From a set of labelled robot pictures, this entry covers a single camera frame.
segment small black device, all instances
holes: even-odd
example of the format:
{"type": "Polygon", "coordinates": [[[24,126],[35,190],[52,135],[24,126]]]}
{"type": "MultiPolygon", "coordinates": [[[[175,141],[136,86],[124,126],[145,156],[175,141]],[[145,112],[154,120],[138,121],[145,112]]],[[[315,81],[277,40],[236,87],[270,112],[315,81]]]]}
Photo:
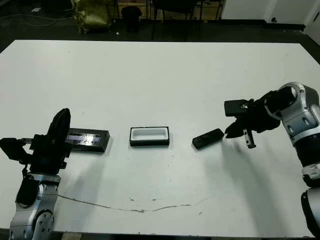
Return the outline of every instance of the small black device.
{"type": "Polygon", "coordinates": [[[220,141],[224,137],[224,133],[220,128],[202,134],[192,139],[192,144],[196,149],[201,149],[209,144],[220,141]]]}

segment yellow bag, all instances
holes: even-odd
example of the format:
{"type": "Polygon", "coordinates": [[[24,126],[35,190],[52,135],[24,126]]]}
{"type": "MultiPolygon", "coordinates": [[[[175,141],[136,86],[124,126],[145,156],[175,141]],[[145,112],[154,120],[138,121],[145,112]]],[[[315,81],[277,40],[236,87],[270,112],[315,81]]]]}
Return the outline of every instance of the yellow bag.
{"type": "Polygon", "coordinates": [[[71,0],[73,18],[79,32],[86,34],[91,30],[105,29],[111,24],[107,0],[71,0]]]}

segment dark floor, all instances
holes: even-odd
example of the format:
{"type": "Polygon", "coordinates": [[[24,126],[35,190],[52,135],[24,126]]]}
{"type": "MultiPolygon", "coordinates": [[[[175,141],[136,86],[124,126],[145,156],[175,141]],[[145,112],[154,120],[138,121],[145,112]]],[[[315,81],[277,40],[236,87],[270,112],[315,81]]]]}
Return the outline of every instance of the dark floor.
{"type": "MultiPolygon", "coordinates": [[[[40,12],[31,12],[33,8],[40,6],[40,2],[22,4],[18,0],[11,0],[0,7],[0,52],[16,39],[151,41],[153,24],[149,20],[141,21],[140,31],[137,33],[127,33],[124,23],[121,20],[117,20],[110,31],[83,35],[78,32],[77,25],[73,19],[52,21],[30,16],[1,19],[3,16],[13,14],[33,14],[48,17],[48,14],[45,14],[42,10],[40,12]],[[32,25],[50,25],[30,26],[21,22],[21,20],[32,25]]],[[[156,23],[154,41],[183,42],[185,39],[185,27],[186,23],[184,21],[170,21],[166,24],[159,21],[156,23]]],[[[227,25],[221,24],[219,21],[202,23],[199,29],[199,24],[194,21],[190,24],[187,41],[300,43],[320,63],[320,46],[300,30],[268,29],[262,25],[227,25]]]]}

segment white wall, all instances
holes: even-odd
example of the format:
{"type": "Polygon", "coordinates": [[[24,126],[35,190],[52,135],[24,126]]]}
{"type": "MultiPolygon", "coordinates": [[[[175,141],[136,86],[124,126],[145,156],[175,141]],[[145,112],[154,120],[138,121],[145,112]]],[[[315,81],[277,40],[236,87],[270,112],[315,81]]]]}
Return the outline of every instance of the white wall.
{"type": "Polygon", "coordinates": [[[304,24],[316,0],[277,0],[273,11],[266,16],[270,23],[275,17],[279,24],[304,24]]]}
{"type": "Polygon", "coordinates": [[[273,17],[279,24],[305,24],[310,22],[320,0],[225,0],[222,19],[265,20],[273,17]]]}
{"type": "Polygon", "coordinates": [[[222,19],[263,20],[270,0],[226,0],[222,19]]]}
{"type": "Polygon", "coordinates": [[[316,0],[309,12],[308,16],[304,20],[304,25],[308,26],[315,18],[317,13],[320,12],[320,0],[316,0]]]}

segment floor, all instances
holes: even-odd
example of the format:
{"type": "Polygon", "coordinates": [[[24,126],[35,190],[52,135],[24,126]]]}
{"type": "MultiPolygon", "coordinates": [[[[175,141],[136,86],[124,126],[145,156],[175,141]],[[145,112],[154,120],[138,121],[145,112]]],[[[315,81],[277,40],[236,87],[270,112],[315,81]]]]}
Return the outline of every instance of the floor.
{"type": "MultiPolygon", "coordinates": [[[[52,21],[48,19],[35,18],[26,15],[48,16],[42,10],[31,12],[32,9],[40,7],[40,2],[32,1],[21,3],[18,0],[11,0],[0,7],[0,52],[2,52],[14,40],[80,40],[80,41],[151,41],[153,23],[149,20],[140,22],[140,31],[137,33],[127,33],[125,25],[121,20],[113,23],[111,30],[80,34],[76,23],[69,14],[64,17],[69,19],[52,21]],[[10,18],[4,16],[23,14],[10,18]]],[[[188,42],[267,42],[267,43],[300,43],[320,64],[320,46],[317,45],[307,35],[300,30],[292,29],[268,29],[262,25],[239,25],[223,24],[222,22],[209,22],[199,25],[194,21],[190,23],[188,31],[188,42]]],[[[156,23],[154,41],[157,42],[183,42],[185,39],[186,23],[183,21],[170,21],[166,24],[160,21],[156,23]]],[[[52,240],[61,239],[62,233],[52,234],[52,240]]],[[[193,240],[194,237],[174,237],[174,236],[134,236],[134,235],[100,235],[83,234],[82,240],[102,240],[129,237],[139,239],[158,240],[193,240]]],[[[8,239],[8,230],[0,229],[0,240],[8,239]]],[[[210,237],[197,238],[197,240],[211,240],[210,237]]],[[[229,240],[234,238],[213,238],[215,240],[229,240]]]]}

